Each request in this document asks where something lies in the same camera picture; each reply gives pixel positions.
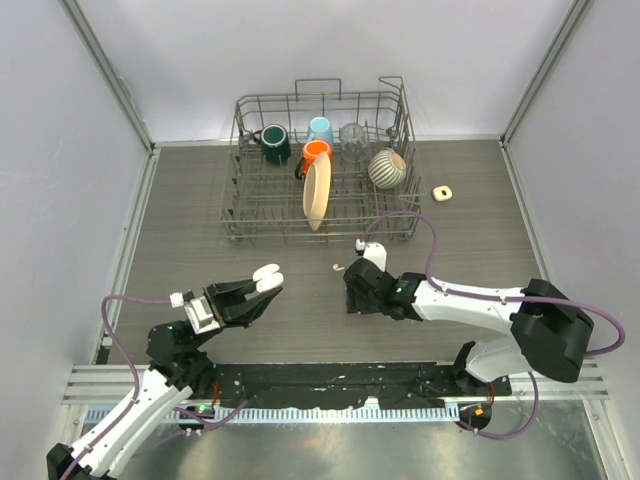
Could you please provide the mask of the beige earbud charging case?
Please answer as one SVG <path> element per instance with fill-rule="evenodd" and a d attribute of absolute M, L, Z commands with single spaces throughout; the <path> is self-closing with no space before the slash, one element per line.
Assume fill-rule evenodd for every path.
<path fill-rule="evenodd" d="M 436 202 L 449 201 L 453 196 L 452 190 L 446 186 L 438 186 L 432 190 L 432 197 Z"/>

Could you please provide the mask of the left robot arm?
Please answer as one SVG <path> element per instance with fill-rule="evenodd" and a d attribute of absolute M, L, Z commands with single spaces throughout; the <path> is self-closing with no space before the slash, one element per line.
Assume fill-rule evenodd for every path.
<path fill-rule="evenodd" d="M 139 447 L 182 401 L 205 397 L 214 364 L 199 349 L 223 330 L 247 328 L 282 291 L 284 275 L 271 273 L 211 284 L 199 296 L 175 292 L 165 301 L 187 318 L 153 327 L 147 338 L 150 363 L 139 373 L 131 359 L 134 386 L 92 430 L 68 446 L 56 444 L 46 456 L 50 479 L 116 479 Z"/>

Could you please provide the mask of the white earbud charging case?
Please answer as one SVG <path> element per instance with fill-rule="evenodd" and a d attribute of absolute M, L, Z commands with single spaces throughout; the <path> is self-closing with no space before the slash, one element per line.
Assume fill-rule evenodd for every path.
<path fill-rule="evenodd" d="M 278 264 L 271 263 L 257 269 L 252 275 L 252 281 L 255 283 L 256 291 L 264 293 L 282 286 L 284 275 Z"/>

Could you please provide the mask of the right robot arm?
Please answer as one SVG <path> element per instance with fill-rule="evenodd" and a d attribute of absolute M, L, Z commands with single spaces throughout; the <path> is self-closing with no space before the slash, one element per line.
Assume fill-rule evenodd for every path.
<path fill-rule="evenodd" d="M 502 376 L 535 371 L 549 379 L 577 381 L 594 322 L 549 282 L 491 290 L 430 281 L 406 272 L 393 277 L 361 257 L 344 273 L 347 310 L 381 313 L 395 320 L 450 321 L 500 333 L 490 342 L 468 342 L 451 380 L 472 395 Z"/>

